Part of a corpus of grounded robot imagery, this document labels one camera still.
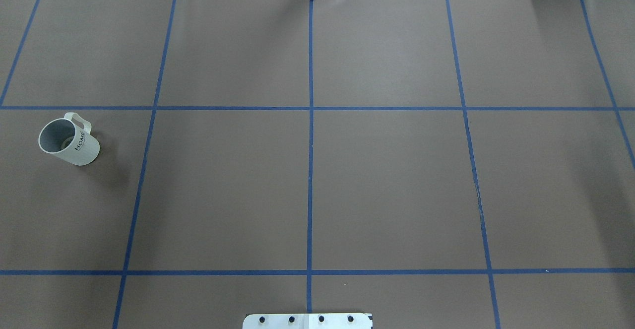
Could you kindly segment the white mug grey inside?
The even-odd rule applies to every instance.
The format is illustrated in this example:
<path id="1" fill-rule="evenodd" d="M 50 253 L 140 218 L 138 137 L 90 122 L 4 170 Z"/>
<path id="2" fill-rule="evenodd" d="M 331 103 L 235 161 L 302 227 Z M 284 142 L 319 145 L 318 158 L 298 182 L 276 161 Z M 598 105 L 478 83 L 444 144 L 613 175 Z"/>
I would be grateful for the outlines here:
<path id="1" fill-rule="evenodd" d="M 38 145 L 44 153 L 76 166 L 85 166 L 97 159 L 101 149 L 91 132 L 91 122 L 78 113 L 67 112 L 41 129 Z"/>

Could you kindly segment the white metal base plate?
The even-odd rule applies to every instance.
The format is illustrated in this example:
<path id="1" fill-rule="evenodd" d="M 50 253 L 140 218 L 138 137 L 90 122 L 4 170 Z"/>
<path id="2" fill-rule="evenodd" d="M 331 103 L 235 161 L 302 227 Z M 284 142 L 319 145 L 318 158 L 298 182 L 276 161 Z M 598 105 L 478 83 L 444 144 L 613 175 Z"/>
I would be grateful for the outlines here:
<path id="1" fill-rule="evenodd" d="M 243 329 L 372 329 L 367 313 L 296 313 L 247 315 Z"/>

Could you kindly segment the brown table mat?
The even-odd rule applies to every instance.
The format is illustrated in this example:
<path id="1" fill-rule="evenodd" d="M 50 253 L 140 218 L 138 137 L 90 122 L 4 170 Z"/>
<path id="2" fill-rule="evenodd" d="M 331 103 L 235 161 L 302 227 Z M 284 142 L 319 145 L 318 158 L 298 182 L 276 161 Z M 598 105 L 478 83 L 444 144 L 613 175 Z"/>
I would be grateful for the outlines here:
<path id="1" fill-rule="evenodd" d="M 634 0 L 1 0 L 1 327 L 634 327 Z M 67 112 L 97 159 L 44 153 Z"/>

